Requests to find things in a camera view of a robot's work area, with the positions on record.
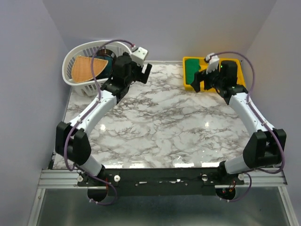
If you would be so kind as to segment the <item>yellow plastic tray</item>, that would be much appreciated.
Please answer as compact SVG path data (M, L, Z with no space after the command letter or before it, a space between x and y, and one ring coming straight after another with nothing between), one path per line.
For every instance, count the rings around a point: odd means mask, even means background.
M194 89L192 88L191 85L187 85L185 83L185 72L184 72L184 69L185 69L185 66L184 66L184 61L185 59L188 59L188 58L197 58L199 59L199 64L200 64L200 70L199 71L203 71L203 70L206 70L207 68L207 63L205 62L205 58L204 57L189 57L189 56L185 56L183 57L182 59L182 64L183 64L183 86L184 86L184 89L186 91L194 91ZM238 66L238 71L237 71L237 84L239 85L246 85L245 83L245 79L244 79L244 76L243 76L243 72L242 72L242 68L241 68L241 61L238 60L238 59L234 59L234 58L220 58L220 64L223 62L223 61L232 61L232 62L235 62Z

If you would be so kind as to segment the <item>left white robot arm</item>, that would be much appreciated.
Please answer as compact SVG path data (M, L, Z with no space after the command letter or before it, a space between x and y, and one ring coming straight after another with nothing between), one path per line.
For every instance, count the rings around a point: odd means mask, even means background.
M100 94L76 118L69 123L60 122L56 127L55 152L87 172L94 186L104 182L104 166L92 156L88 137L101 118L128 93L132 83L147 82L152 68L147 64L143 69L147 56L148 51L139 48L117 57L111 77L101 86Z

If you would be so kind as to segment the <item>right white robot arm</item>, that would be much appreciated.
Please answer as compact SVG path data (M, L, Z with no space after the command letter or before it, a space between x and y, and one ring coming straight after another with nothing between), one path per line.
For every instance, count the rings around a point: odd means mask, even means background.
M223 185L233 180L233 174L284 164L286 132L276 129L252 104L249 91L238 84L241 73L239 62L216 58L209 60L204 70L196 71L191 83L196 92L214 89L238 114L250 135L240 156L220 163L216 178Z

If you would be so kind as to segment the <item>green t shirt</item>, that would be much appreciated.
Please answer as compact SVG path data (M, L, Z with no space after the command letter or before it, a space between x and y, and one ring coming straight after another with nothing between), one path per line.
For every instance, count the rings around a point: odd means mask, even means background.
M190 85L194 81L194 74L200 70L199 59L188 58L184 61L185 83Z

